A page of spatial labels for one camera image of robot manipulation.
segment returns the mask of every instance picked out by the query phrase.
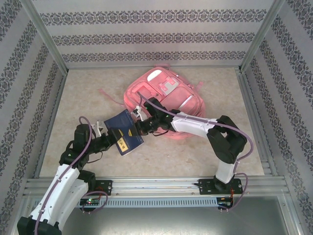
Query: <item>black cable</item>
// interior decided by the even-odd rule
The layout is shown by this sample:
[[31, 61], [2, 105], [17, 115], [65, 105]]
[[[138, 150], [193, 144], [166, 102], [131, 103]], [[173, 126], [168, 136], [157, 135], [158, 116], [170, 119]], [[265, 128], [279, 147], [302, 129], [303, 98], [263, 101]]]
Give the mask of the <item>black cable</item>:
[[142, 103], [142, 97], [140, 97], [139, 106], [141, 106], [141, 103]]
[[92, 134], [93, 134], [93, 136], [94, 136], [95, 138], [97, 138], [96, 132], [95, 132], [94, 130], [92, 130]]
[[161, 134], [158, 134], [158, 135], [155, 135], [154, 133], [152, 133], [152, 135], [154, 135], [154, 136], [161, 136], [161, 135], [164, 135], [164, 134], [166, 134], [166, 133], [168, 133], [168, 130], [167, 130], [166, 132], [161, 133]]
[[89, 164], [89, 163], [95, 163], [95, 162], [97, 162], [97, 161], [101, 160], [102, 156], [103, 156], [103, 152], [101, 152], [101, 157], [100, 157], [99, 159], [94, 160], [94, 161], [91, 161], [91, 162], [87, 162], [87, 164]]
[[68, 149], [70, 148], [70, 146], [72, 145], [72, 143], [74, 143], [74, 141], [70, 141], [70, 142], [68, 143], [66, 150], [68, 150]]

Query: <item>yellow label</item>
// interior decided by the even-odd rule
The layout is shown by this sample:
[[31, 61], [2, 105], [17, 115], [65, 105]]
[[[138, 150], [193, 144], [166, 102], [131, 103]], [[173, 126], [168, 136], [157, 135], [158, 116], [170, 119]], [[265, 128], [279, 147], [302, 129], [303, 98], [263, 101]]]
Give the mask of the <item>yellow label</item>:
[[117, 144], [118, 144], [119, 148], [122, 150], [122, 152], [125, 152], [126, 150], [128, 150], [128, 147], [127, 147], [127, 145], [126, 145], [126, 143], [125, 143], [123, 137], [120, 138], [120, 139], [117, 141]]
[[119, 133], [121, 133], [121, 136], [123, 136], [124, 135], [123, 132], [120, 129], [118, 129], [118, 130], [119, 130]]

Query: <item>wall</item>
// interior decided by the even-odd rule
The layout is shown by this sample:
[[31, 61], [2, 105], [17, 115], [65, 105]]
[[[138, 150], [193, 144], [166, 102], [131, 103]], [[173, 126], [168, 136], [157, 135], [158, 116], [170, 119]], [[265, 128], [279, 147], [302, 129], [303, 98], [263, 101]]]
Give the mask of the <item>wall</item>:
[[69, 68], [238, 66], [273, 0], [34, 0]]
[[282, 6], [246, 71], [276, 167], [313, 234], [313, 1]]
[[0, 0], [0, 234], [15, 218], [63, 76], [18, 0]]

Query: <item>book cover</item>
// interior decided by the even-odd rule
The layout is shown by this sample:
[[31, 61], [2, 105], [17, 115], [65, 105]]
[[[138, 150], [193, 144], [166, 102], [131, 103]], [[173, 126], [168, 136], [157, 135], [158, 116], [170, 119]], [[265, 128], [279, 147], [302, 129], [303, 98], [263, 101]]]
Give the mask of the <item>book cover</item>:
[[119, 153], [123, 156], [143, 144], [141, 136], [129, 136], [128, 131], [134, 125], [130, 112], [126, 109], [120, 114], [104, 121], [107, 129], [119, 129], [123, 136], [116, 143]]

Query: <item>marble-like floor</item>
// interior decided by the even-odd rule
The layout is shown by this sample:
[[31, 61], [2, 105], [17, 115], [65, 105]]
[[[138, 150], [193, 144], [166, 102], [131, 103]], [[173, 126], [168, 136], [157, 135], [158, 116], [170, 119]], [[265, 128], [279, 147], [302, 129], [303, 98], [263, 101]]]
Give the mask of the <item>marble-like floor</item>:
[[[200, 95], [205, 101], [206, 117], [227, 115], [253, 138], [244, 101], [234, 69], [172, 68], [193, 84], [203, 81]], [[123, 101], [127, 87], [149, 68], [70, 70], [61, 103], [52, 129], [40, 176], [54, 176], [61, 154], [73, 139], [79, 124], [78, 117], [86, 116], [91, 123], [106, 120], [123, 109], [98, 92], [103, 88], [116, 101]], [[162, 177], [162, 176], [213, 176], [218, 165], [207, 139], [193, 136], [182, 141], [164, 136], [144, 136], [145, 143], [126, 156], [115, 146], [103, 153], [102, 160], [87, 164], [85, 170], [96, 176], [108, 177]], [[250, 148], [246, 145], [244, 153]], [[98, 159], [101, 153], [90, 156]], [[238, 172], [263, 175], [258, 151], [241, 161]]]

